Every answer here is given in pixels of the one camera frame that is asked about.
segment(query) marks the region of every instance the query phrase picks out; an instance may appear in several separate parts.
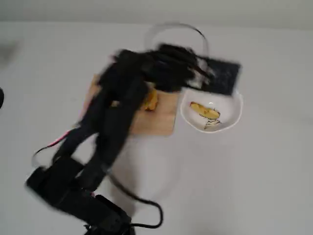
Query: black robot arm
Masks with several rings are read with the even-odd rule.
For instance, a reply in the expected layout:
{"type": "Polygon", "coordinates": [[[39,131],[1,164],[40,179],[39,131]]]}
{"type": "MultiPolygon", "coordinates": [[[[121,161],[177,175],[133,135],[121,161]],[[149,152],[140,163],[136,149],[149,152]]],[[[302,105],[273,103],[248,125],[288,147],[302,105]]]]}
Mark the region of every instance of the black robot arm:
{"type": "MultiPolygon", "coordinates": [[[[209,58],[204,60],[210,65],[209,58]]],[[[231,72],[232,79],[224,79],[223,83],[215,81],[198,67],[198,57],[183,47],[161,45],[158,50],[144,53],[121,51],[101,75],[100,92],[78,126],[65,136],[52,165],[37,168],[26,185],[53,208],[86,221],[88,234],[133,233],[131,218],[103,196],[94,196],[93,191],[110,172],[124,145],[134,114],[148,93],[146,82],[153,82],[159,90],[177,92],[182,87],[190,87],[189,81],[195,79],[197,71],[203,76],[200,90],[215,89],[218,93],[230,94],[239,67],[228,63],[227,71],[223,66],[218,68],[223,71],[221,78],[231,72]],[[82,164],[72,158],[77,147],[94,134],[95,150],[89,162],[82,164]]]]}

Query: black cable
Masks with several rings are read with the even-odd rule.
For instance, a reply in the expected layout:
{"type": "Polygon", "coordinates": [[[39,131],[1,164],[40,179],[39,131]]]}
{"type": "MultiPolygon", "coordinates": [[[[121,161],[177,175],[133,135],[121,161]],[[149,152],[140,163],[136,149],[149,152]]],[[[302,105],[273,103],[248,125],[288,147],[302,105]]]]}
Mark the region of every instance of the black cable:
{"type": "Polygon", "coordinates": [[[160,214],[160,221],[156,224],[156,225],[150,225],[150,224],[140,224],[140,223],[134,223],[134,224],[130,224],[130,227],[142,227],[142,228],[147,228],[147,229],[157,229],[158,227],[160,227],[163,223],[163,209],[160,206],[160,204],[151,201],[151,200],[147,200],[147,199],[143,199],[138,197],[137,195],[135,195],[134,193],[132,193],[130,190],[128,190],[125,186],[123,186],[111,173],[110,170],[106,170],[107,175],[110,177],[112,183],[119,189],[121,190],[124,194],[126,194],[127,196],[129,196],[130,198],[141,202],[143,204],[146,205],[150,205],[150,206],[154,206],[158,209],[159,214],[160,214]]]}
{"type": "MultiPolygon", "coordinates": [[[[203,55],[204,56],[209,56],[209,42],[207,40],[207,38],[205,37],[205,35],[198,30],[196,27],[186,24],[186,23],[178,23],[178,22],[167,22],[167,23],[161,23],[161,24],[155,24],[153,25],[148,32],[146,33],[145,37],[144,37],[144,45],[146,49],[152,49],[152,41],[153,38],[160,32],[165,31],[167,29],[174,29],[174,28],[188,28],[191,29],[197,33],[199,33],[202,37],[202,43],[203,43],[203,55]]],[[[207,63],[204,61],[202,62],[202,64],[199,66],[203,71],[207,71],[208,70],[208,65],[207,63]]]]}

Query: food piece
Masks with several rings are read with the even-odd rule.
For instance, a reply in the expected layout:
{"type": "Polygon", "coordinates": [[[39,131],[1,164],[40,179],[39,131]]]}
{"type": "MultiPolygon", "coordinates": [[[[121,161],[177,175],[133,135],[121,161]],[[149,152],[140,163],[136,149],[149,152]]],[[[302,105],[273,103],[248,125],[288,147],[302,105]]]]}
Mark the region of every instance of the food piece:
{"type": "Polygon", "coordinates": [[[214,126],[216,124],[221,123],[219,120],[208,120],[204,126],[204,129],[209,128],[210,126],[214,126]]]}
{"type": "Polygon", "coordinates": [[[208,119],[218,119],[220,117],[220,113],[214,109],[206,108],[203,105],[200,105],[196,102],[191,102],[190,107],[196,111],[201,116],[208,119]]]}
{"type": "Polygon", "coordinates": [[[157,90],[152,88],[143,103],[143,107],[146,111],[153,111],[156,109],[157,102],[157,90]]]}

